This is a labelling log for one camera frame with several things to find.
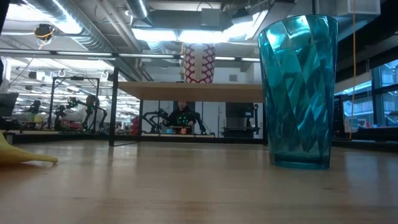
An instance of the wooden tabletop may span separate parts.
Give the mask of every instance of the wooden tabletop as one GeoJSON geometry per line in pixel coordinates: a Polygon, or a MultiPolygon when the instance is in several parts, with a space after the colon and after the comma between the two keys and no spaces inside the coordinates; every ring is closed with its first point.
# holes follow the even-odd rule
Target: wooden tabletop
{"type": "Polygon", "coordinates": [[[140,100],[262,103],[261,85],[120,82],[119,89],[140,100]]]}
{"type": "Polygon", "coordinates": [[[107,143],[21,144],[59,163],[0,167],[0,223],[398,221],[398,154],[333,147],[329,170],[298,170],[262,145],[107,143]]]}

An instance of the black jacket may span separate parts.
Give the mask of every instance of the black jacket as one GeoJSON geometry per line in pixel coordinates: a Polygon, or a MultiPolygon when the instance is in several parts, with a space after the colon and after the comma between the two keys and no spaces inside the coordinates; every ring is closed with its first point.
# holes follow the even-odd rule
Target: black jacket
{"type": "Polygon", "coordinates": [[[188,118],[188,122],[189,121],[193,121],[193,123],[196,123],[195,120],[195,115],[194,115],[194,111],[190,110],[188,106],[186,106],[184,108],[184,110],[180,110],[180,108],[177,108],[176,110],[174,110],[170,116],[166,119],[169,123],[165,126],[181,126],[181,124],[178,124],[178,117],[180,117],[181,115],[186,115],[186,117],[188,118]]]}

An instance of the red and white patterned object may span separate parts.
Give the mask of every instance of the red and white patterned object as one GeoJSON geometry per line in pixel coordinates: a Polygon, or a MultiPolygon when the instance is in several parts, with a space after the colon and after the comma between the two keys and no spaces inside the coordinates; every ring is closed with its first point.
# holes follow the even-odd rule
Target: red and white patterned object
{"type": "Polygon", "coordinates": [[[213,83],[216,49],[208,44],[188,44],[184,50],[186,83],[213,83]]]}

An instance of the banana peel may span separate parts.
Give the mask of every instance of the banana peel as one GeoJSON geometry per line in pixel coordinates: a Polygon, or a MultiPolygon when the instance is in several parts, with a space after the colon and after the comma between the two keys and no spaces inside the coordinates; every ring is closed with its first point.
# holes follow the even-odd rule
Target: banana peel
{"type": "Polygon", "coordinates": [[[0,133],[0,165],[13,165],[21,162],[43,161],[56,164],[58,159],[48,155],[27,152],[8,144],[4,135],[0,133]]]}

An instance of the shelf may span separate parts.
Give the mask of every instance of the shelf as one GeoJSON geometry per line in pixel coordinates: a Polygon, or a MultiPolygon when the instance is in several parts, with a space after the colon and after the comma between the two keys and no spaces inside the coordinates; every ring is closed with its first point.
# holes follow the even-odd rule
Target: shelf
{"type": "Polygon", "coordinates": [[[119,82],[119,89],[140,100],[264,102],[261,85],[119,82]]]}

